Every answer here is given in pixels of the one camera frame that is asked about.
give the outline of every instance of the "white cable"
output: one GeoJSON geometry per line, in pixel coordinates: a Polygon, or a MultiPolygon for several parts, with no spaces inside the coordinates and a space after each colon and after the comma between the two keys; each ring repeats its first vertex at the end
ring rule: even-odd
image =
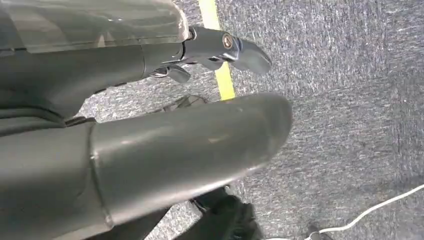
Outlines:
{"type": "MultiPolygon", "coordinates": [[[[407,192],[405,192],[405,193],[403,193],[403,194],[401,194],[399,196],[395,196],[393,198],[390,198],[389,200],[386,200],[386,201],[384,201],[382,203],[379,203],[379,204],[377,204],[377,205],[375,205],[373,207],[368,208],[366,211],[364,211],[363,213],[361,213],[357,218],[355,218],[353,221],[351,221],[347,225],[340,226],[340,227],[330,227],[330,228],[319,230],[318,232],[320,234],[323,234],[323,233],[329,233],[329,232],[340,232],[340,231],[348,230],[351,227],[353,227],[355,224],[357,224],[363,217],[365,217],[366,215],[368,215],[369,213],[371,213],[372,211],[377,210],[377,209],[379,209],[379,208],[381,208],[383,206],[386,206],[388,204],[391,204],[391,203],[393,203],[395,201],[398,201],[398,200],[401,200],[403,198],[406,198],[409,195],[414,194],[415,192],[417,192],[417,191],[419,191],[421,189],[424,189],[424,184],[423,185],[420,185],[420,186],[417,186],[416,188],[414,188],[414,189],[412,189],[410,191],[407,191],[407,192]]],[[[269,239],[266,239],[266,240],[290,240],[290,239],[286,239],[286,238],[269,238],[269,239]]],[[[307,238],[305,238],[305,240],[311,240],[311,236],[308,236],[307,238]]]]}

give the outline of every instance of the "gray carpet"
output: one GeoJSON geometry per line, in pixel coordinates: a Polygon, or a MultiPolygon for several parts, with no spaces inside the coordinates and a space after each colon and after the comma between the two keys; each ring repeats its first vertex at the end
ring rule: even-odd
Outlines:
{"type": "MultiPolygon", "coordinates": [[[[180,0],[201,24],[197,0],[180,0]]],[[[420,0],[217,0],[222,27],[264,47],[265,76],[231,69],[238,96],[277,92],[294,127],[272,164],[234,183],[255,204],[267,237],[303,239],[308,224],[341,226],[424,184],[424,4],[420,0]]],[[[100,121],[141,115],[186,93],[219,99],[214,74],[190,67],[189,84],[146,79],[90,98],[100,121]]],[[[334,240],[424,239],[424,192],[380,209],[334,240]]],[[[168,240],[197,219],[187,203],[149,236],[168,240]]]]}

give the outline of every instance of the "metal bolt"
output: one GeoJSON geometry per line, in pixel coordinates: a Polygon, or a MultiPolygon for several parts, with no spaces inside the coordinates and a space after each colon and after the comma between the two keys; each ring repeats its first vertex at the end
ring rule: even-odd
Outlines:
{"type": "Polygon", "coordinates": [[[230,49],[233,46],[233,37],[225,33],[224,36],[222,36],[222,43],[224,44],[224,48],[230,49]]]}

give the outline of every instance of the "robotic arm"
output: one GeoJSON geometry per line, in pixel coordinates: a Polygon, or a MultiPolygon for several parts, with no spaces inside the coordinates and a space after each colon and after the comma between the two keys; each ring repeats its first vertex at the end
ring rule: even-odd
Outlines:
{"type": "MultiPolygon", "coordinates": [[[[70,120],[111,86],[186,82],[181,64],[270,69],[255,44],[188,27],[167,0],[1,0],[0,21],[2,239],[100,235],[245,176],[288,137],[291,107],[275,94],[106,123],[70,120]]],[[[247,208],[228,204],[239,206],[225,213],[239,222],[247,208]]],[[[187,234],[181,239],[194,239],[187,234]]]]}

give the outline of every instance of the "yellow tape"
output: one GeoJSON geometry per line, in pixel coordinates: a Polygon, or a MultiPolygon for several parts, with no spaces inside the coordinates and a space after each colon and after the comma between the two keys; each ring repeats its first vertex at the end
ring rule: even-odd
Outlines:
{"type": "MultiPolygon", "coordinates": [[[[221,30],[215,0],[198,0],[198,2],[204,27],[207,29],[221,30]]],[[[233,99],[236,94],[234,92],[228,63],[224,62],[222,67],[215,71],[215,76],[221,100],[233,99]]]]}

